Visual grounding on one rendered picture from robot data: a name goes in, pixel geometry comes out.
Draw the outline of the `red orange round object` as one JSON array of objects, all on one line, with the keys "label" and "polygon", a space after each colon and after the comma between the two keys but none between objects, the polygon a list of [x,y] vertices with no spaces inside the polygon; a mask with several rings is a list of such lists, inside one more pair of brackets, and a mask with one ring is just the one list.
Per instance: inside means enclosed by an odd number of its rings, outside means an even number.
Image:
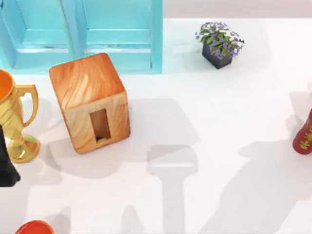
[{"label": "red orange round object", "polygon": [[20,226],[15,234],[56,234],[53,228],[45,221],[32,220]]}]

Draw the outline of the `gold trophy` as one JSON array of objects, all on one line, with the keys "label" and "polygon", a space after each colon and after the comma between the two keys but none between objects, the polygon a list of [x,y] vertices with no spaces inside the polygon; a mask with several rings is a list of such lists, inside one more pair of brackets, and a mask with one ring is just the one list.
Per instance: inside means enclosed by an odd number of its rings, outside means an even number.
[{"label": "gold trophy", "polygon": [[[31,117],[24,121],[21,97],[29,93],[32,97]],[[39,141],[32,135],[24,135],[23,129],[29,126],[37,115],[39,97],[33,84],[16,85],[10,73],[0,69],[0,125],[4,136],[11,141],[7,146],[9,158],[14,163],[26,163],[34,159],[40,149]]]}]

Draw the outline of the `light blue rack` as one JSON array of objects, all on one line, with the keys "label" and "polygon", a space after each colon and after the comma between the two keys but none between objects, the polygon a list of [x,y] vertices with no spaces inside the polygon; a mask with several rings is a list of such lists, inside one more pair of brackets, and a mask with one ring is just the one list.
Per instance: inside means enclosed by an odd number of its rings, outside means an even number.
[{"label": "light blue rack", "polygon": [[46,74],[107,53],[122,74],[162,71],[163,0],[0,0],[0,69]]}]

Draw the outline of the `wooden box with slot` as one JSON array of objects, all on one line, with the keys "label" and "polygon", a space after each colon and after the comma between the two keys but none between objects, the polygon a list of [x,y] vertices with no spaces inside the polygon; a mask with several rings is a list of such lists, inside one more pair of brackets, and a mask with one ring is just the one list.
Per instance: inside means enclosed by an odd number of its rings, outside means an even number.
[{"label": "wooden box with slot", "polygon": [[78,154],[129,137],[127,92],[107,53],[53,66],[49,77]]}]

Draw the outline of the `purple flower plant pot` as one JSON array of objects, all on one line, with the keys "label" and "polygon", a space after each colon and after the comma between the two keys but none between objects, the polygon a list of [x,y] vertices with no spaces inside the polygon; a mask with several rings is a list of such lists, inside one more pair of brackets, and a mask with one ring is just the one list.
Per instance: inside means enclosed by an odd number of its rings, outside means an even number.
[{"label": "purple flower plant pot", "polygon": [[206,22],[195,33],[195,38],[202,43],[202,56],[216,69],[232,63],[245,45],[240,35],[222,22]]}]

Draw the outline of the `red bottle with green print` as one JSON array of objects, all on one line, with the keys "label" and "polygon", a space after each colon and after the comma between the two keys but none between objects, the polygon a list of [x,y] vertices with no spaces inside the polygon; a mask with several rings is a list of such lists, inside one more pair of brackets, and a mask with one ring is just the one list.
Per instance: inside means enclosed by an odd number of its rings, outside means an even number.
[{"label": "red bottle with green print", "polygon": [[312,153],[312,109],[309,112],[305,124],[293,139],[292,147],[301,155]]}]

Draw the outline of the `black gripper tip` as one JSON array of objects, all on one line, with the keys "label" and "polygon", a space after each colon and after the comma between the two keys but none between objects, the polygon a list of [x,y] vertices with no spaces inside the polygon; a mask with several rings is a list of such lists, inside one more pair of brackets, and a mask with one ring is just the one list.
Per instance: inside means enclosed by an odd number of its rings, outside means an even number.
[{"label": "black gripper tip", "polygon": [[20,175],[9,158],[3,129],[0,125],[0,187],[13,187],[19,181]]}]

